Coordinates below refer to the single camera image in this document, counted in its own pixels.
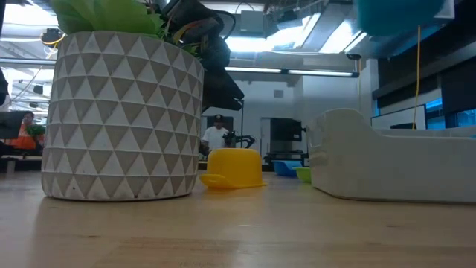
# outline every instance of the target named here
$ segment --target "desk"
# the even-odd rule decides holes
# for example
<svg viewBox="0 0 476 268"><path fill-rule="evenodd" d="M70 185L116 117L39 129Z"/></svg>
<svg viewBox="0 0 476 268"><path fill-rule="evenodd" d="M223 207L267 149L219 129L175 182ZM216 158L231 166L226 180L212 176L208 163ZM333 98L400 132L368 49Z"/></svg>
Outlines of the desk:
<svg viewBox="0 0 476 268"><path fill-rule="evenodd" d="M45 198L0 179L3 268L476 267L476 209L339 200L297 179L152 202Z"/></svg>

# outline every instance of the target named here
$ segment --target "white geometric planter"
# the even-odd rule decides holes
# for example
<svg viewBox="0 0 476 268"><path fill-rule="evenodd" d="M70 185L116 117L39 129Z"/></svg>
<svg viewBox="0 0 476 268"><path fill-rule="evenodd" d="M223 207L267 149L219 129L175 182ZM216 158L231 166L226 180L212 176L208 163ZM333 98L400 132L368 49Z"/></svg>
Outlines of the white geometric planter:
<svg viewBox="0 0 476 268"><path fill-rule="evenodd" d="M198 170L204 70L174 45L82 32L59 47L42 160L49 197L189 194Z"/></svg>

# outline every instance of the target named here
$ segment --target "person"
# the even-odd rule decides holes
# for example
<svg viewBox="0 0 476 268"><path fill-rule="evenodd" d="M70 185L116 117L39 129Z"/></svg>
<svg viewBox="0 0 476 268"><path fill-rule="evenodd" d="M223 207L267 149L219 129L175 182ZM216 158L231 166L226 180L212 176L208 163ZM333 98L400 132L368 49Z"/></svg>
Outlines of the person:
<svg viewBox="0 0 476 268"><path fill-rule="evenodd" d="M213 127L207 128L202 138L204 146L208 147L210 151L224 148L225 140L223 135L228 133L228 130L223 127L223 115L215 115L213 117Z"/></svg>
<svg viewBox="0 0 476 268"><path fill-rule="evenodd" d="M38 146L42 147L45 140L43 135L37 137L37 140L35 141L35 139L27 133L27 127L33 125L34 118L35 115L32 112L27 112L23 117L18 138L7 140L7 144L20 150L38 150Z"/></svg>

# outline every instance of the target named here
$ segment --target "ceiling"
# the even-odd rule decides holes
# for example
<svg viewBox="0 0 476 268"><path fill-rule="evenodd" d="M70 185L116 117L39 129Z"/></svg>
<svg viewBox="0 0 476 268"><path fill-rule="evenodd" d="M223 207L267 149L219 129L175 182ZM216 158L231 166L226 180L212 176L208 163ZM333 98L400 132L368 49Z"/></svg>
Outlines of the ceiling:
<svg viewBox="0 0 476 268"><path fill-rule="evenodd" d="M7 0L7 3L0 38L0 57L55 59L56 55L39 41L46 28L57 27L49 0ZM356 71L355 62L341 53L361 34L352 0L251 0L249 3L237 0L206 0L202 3L211 9L231 13L236 11L237 25L227 40L232 50L230 66ZM266 13L264 32L267 34L261 37L251 38L240 30L241 12L253 9ZM298 20L302 21L302 26L279 31L276 21L289 10L295 10ZM231 20L224 19L224 22L225 32L230 29ZM423 37L438 31L443 22L444 20L438 21L425 27ZM366 36L350 50L350 53L361 54L364 57L392 57L415 43L414 33L379 38ZM39 70L39 66L23 67L11 66L5 69L8 79L13 82L11 89L13 95L20 93L28 84L28 80L31 80ZM35 94L28 89L17 100L37 100L38 111L47 109L51 72L52 70L41 71L34 81L36 84L44 85L43 95ZM290 85L294 85L299 79L291 75L233 73L232 76L235 80L274 80ZM17 101L16 106L26 109L28 102Z"/></svg>

